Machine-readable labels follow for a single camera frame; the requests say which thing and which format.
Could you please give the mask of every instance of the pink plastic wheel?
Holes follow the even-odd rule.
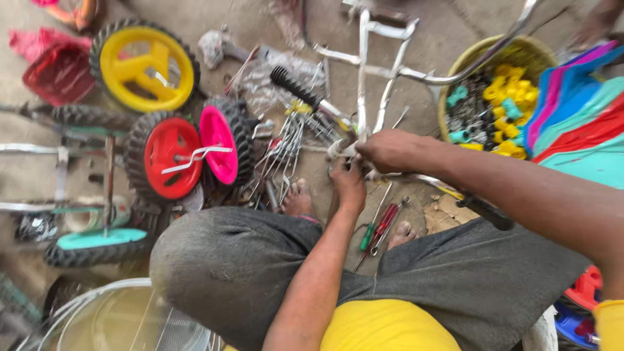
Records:
[[[231,147],[232,152],[209,152],[206,162],[217,179],[226,184],[234,183],[238,174],[238,153],[230,124],[216,106],[208,105],[199,121],[202,146]]]
[[[56,5],[59,3],[59,0],[31,0],[33,4],[41,7],[46,7],[50,5]]]

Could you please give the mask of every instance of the hand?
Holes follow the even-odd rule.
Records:
[[[366,184],[362,176],[361,155],[356,155],[351,162],[351,169],[347,170],[346,158],[339,157],[331,165],[329,178],[334,184],[334,191],[338,195],[339,206],[356,210],[362,213],[366,205]]]
[[[390,129],[373,134],[366,143],[359,142],[355,148],[381,173],[433,174],[439,168],[434,151],[449,145],[431,137],[419,137],[399,129]]]

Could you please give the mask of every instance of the woven basket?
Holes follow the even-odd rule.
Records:
[[[494,45],[502,36],[490,37],[474,44],[470,49],[466,50],[462,56],[449,70],[449,77],[461,72],[470,63],[475,61],[487,48]],[[539,77],[547,68],[557,66],[557,59],[552,50],[542,42],[527,36],[517,37],[505,49],[496,54],[491,60],[485,63],[485,69],[488,71],[498,64],[510,64],[514,67],[526,67],[527,72],[524,79],[528,79],[534,86],[538,86]],[[446,142],[449,141],[449,130],[446,126],[446,99],[448,97],[449,88],[454,86],[444,86],[440,92],[440,101],[438,106],[437,121],[440,125],[440,135]]]

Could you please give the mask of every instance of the screwdriver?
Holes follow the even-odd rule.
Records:
[[[393,219],[398,213],[398,210],[399,210],[399,206],[397,204],[388,205],[388,208],[386,209],[386,213],[384,213],[384,216],[381,218],[381,221],[379,223],[379,226],[377,227],[377,230],[375,230],[375,235],[373,239],[370,241],[370,243],[366,247],[366,250],[362,253],[362,256],[359,258],[358,263],[355,265],[355,269],[353,270],[354,272],[358,269],[359,265],[362,264],[362,261],[364,260],[364,258],[366,258],[366,255],[368,255],[368,253],[372,250],[373,243],[377,242],[383,236],[383,234],[386,233],[390,229],[390,223],[393,222]]]
[[[362,238],[362,241],[359,243],[359,249],[364,251],[368,247],[368,244],[371,243],[371,239],[373,238],[373,232],[375,231],[375,222],[377,221],[377,216],[379,215],[379,211],[381,207],[384,205],[388,194],[390,193],[390,189],[392,189],[392,182],[388,185],[388,189],[386,189],[386,193],[384,197],[381,198],[381,202],[379,203],[379,207],[377,208],[377,212],[375,213],[375,217],[373,217],[373,221],[368,224],[368,228],[366,229],[366,234]]]

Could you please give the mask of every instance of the yellow plastic wheel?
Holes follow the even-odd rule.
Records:
[[[175,111],[193,97],[199,63],[188,46],[157,24],[124,19],[93,41],[91,74],[122,105],[138,111]]]

